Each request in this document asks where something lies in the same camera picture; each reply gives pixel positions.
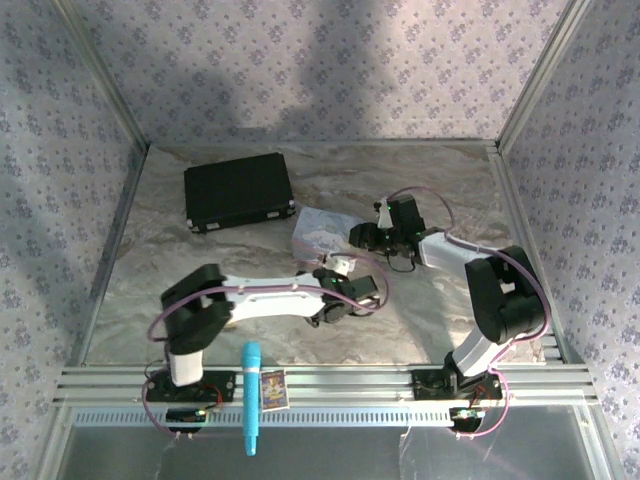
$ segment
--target gray marble floor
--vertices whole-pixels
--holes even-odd
[[[107,293],[98,314],[88,363],[144,364],[161,358],[146,341],[160,312],[159,295],[204,263],[245,277],[290,276],[297,266],[291,234],[296,218],[207,235],[186,226],[183,171],[192,165],[282,152],[298,202],[375,221],[372,204],[402,187],[425,184],[451,202],[458,236],[486,245],[510,243],[488,161],[481,148],[430,144],[357,146],[236,146],[149,151]],[[446,226],[437,199],[416,195],[425,222]],[[356,274],[365,274],[359,267]],[[208,364],[237,364],[244,342],[258,340],[270,364],[441,363],[473,325],[465,283],[419,268],[389,272],[393,295],[385,310],[313,329],[297,317],[246,320],[226,328],[205,351]],[[519,346],[510,359],[541,361],[538,344]]]

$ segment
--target wall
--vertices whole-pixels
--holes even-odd
[[[496,138],[566,0],[77,0],[151,143]]]
[[[0,19],[0,478],[13,479],[37,458],[134,158],[50,3],[3,0]]]
[[[640,4],[595,4],[508,159],[567,335],[640,478]]]

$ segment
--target glass panel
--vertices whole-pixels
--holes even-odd
[[[262,428],[254,458],[236,432],[176,442],[153,428],[75,428],[59,480],[594,478],[569,407],[513,408],[474,440],[436,428]]]
[[[372,222],[375,201],[428,183],[452,202],[461,236],[494,246],[510,243],[482,146],[154,147],[117,250],[87,363],[141,365],[161,359],[161,346],[145,335],[160,312],[160,294],[203,264],[217,263],[222,274],[241,277],[296,273],[291,242],[296,217],[206,235],[193,234],[186,225],[186,168],[273,151],[285,156],[298,212],[311,206]],[[448,225],[437,199],[421,193],[416,197],[427,226]],[[408,266],[402,258],[393,263],[397,269]],[[466,282],[421,267],[411,274],[384,268],[393,291],[383,311],[317,329],[295,316],[243,320],[225,328],[205,350],[205,363],[238,364],[248,340],[261,343],[264,364],[442,363],[474,325]],[[370,273],[359,267],[352,277]],[[513,360],[543,359],[538,346],[520,347]]]

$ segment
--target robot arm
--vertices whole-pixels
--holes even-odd
[[[194,300],[165,320],[171,380],[176,387],[200,381],[202,353],[229,323],[247,318],[273,315],[304,317],[314,327],[321,322],[335,323],[352,315],[357,307],[319,292],[303,289],[288,291],[244,291],[247,287],[298,285],[322,287],[361,304],[378,301],[378,290],[370,276],[349,280],[336,270],[319,268],[290,278],[252,279],[223,276],[217,265],[204,265],[165,291],[161,296],[166,309],[183,298],[211,287],[229,287]]]
[[[542,326],[542,302],[531,284],[498,257],[462,248],[447,241],[439,228],[425,227],[415,199],[401,195],[374,205],[378,223],[354,227],[349,243],[386,256],[401,255],[426,267],[439,268],[466,279],[476,327],[445,359],[442,372],[454,393],[482,377],[491,361],[516,338]],[[500,250],[535,278],[524,250]]]

